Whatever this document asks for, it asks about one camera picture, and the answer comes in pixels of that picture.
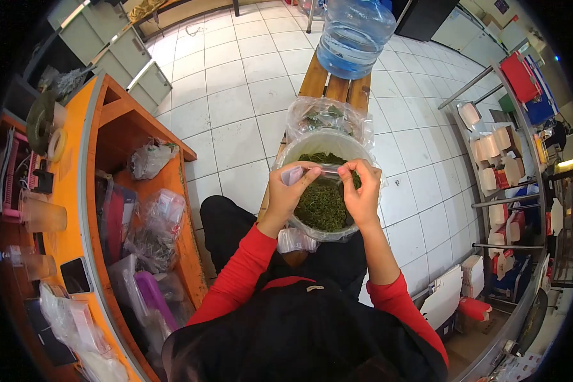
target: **black pants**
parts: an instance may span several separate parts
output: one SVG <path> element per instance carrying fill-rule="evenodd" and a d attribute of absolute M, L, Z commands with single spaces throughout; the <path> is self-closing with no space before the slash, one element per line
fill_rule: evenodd
<path fill-rule="evenodd" d="M 200 216 L 204 226 L 206 249 L 210 252 L 216 273 L 219 274 L 257 218 L 238 207 L 231 199 L 220 195 L 204 200 Z M 267 271 L 259 277 L 257 286 L 272 279 L 302 276 L 318 282 L 333 282 L 345 294 L 357 300 L 366 269 L 363 237 L 357 232 L 347 243 L 321 243 L 316 252 L 310 253 L 295 269 L 291 268 L 278 252 L 274 252 Z"/>

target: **smartphone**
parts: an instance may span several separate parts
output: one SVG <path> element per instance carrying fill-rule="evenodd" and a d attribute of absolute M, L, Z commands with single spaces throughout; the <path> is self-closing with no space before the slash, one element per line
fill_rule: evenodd
<path fill-rule="evenodd" d="M 93 291 L 87 264 L 83 257 L 77 257 L 61 264 L 60 269 L 68 294 L 88 294 Z"/>

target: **blue water jug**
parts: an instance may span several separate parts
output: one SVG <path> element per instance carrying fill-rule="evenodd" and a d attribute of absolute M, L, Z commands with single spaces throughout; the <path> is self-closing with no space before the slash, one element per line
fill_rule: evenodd
<path fill-rule="evenodd" d="M 363 78 L 371 72 L 396 24 L 378 0 L 328 0 L 318 61 L 337 77 Z"/>

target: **black apron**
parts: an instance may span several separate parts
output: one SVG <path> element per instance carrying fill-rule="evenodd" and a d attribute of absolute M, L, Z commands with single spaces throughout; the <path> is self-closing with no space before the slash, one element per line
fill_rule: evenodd
<path fill-rule="evenodd" d="M 397 317 L 301 280 L 186 326 L 162 359 L 180 381 L 445 381 L 441 354 Z"/>

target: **purple container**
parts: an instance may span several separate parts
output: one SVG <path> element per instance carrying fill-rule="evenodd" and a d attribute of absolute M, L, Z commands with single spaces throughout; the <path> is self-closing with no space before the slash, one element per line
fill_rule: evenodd
<path fill-rule="evenodd" d="M 142 294 L 142 299 L 144 300 L 146 307 L 148 309 L 157 309 L 161 313 L 161 316 L 166 321 L 166 324 L 173 332 L 179 329 L 176 320 L 168 308 L 166 301 L 159 290 L 157 281 L 150 272 L 142 271 L 134 275 L 140 294 Z"/>

